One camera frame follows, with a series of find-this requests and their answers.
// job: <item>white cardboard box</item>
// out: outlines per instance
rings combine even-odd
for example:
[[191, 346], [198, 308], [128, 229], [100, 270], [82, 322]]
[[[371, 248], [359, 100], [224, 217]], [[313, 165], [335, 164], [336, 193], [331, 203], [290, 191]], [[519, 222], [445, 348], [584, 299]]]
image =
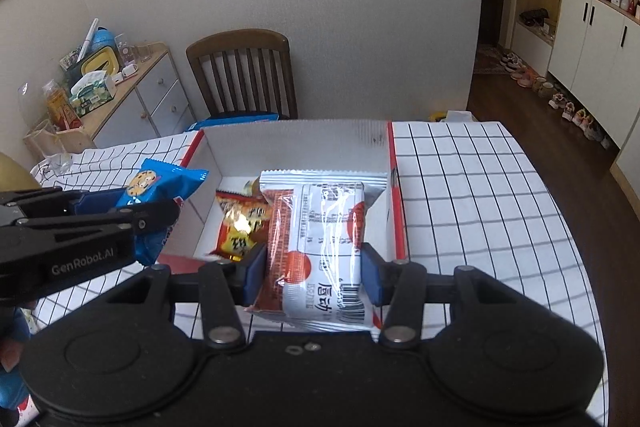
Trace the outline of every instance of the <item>white cardboard box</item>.
[[386, 121], [289, 120], [223, 125], [199, 131], [182, 162], [207, 169], [186, 202], [163, 254], [213, 259], [222, 222], [217, 188], [238, 192], [264, 170], [386, 172], [387, 188], [368, 210], [364, 240], [384, 259], [403, 259], [404, 221], [393, 130]]

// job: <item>blue snack bag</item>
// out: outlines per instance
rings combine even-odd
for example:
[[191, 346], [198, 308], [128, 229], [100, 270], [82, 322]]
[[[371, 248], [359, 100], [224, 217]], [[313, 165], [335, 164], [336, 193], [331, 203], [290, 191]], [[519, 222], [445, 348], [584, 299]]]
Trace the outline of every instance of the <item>blue snack bag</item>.
[[[116, 207], [151, 201], [174, 200], [179, 206], [207, 179], [208, 171], [190, 170], [171, 163], [147, 158], [140, 172], [133, 176]], [[156, 262], [172, 228], [165, 232], [148, 233], [135, 237], [136, 260], [144, 266]]]

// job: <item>grid tablecloth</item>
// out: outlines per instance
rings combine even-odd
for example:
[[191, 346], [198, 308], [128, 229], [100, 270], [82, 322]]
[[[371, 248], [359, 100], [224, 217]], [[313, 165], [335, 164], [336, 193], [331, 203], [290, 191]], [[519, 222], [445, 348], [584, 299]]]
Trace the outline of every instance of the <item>grid tablecloth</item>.
[[[516, 140], [500, 123], [393, 124], [407, 256], [429, 272], [469, 264], [587, 331], [604, 352], [593, 291], [571, 232], [553, 197]], [[32, 174], [43, 186], [101, 190], [126, 185], [149, 157], [180, 164], [196, 132], [86, 150], [69, 173], [43, 162]], [[42, 299], [44, 327], [142, 270], [135, 263]], [[239, 309], [247, 338], [257, 330], [293, 330]], [[423, 338], [450, 321], [445, 305], [425, 305]], [[174, 323], [202, 338], [200, 307], [176, 305]], [[609, 410], [607, 367], [589, 413], [603, 425]]]

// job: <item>drawer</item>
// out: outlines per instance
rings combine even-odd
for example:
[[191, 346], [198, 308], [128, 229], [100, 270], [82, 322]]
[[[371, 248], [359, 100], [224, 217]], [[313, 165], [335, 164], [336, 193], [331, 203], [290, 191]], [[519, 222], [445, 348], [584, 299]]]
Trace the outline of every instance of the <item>drawer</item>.
[[157, 138], [149, 115], [135, 90], [131, 91], [95, 136], [100, 149]]
[[187, 102], [187, 97], [182, 90], [180, 81], [176, 80], [151, 115], [151, 120], [156, 124], [156, 129], [158, 129], [160, 136], [172, 135], [188, 105], [189, 102]]
[[145, 103], [146, 110], [149, 113], [153, 113], [156, 110], [160, 101], [166, 96], [177, 79], [178, 74], [174, 70], [174, 65], [172, 65], [169, 55], [166, 54], [151, 68], [145, 78], [140, 80], [136, 89], [140, 93], [140, 98], [142, 98], [142, 102]]
[[190, 125], [193, 125], [194, 123], [196, 123], [196, 121], [191, 114], [191, 108], [187, 107], [187, 109], [184, 110], [184, 113], [180, 117], [180, 120], [178, 120], [178, 125], [175, 126], [171, 134], [182, 134]]

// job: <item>wooden floor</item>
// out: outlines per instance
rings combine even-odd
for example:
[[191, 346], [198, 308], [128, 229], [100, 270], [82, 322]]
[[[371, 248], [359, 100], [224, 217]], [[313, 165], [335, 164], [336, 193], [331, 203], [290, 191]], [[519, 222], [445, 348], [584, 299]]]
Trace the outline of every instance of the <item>wooden floor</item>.
[[507, 75], [473, 77], [468, 110], [518, 140], [574, 235], [595, 295], [607, 351], [609, 426], [640, 425], [640, 222], [609, 173], [617, 151], [589, 142]]

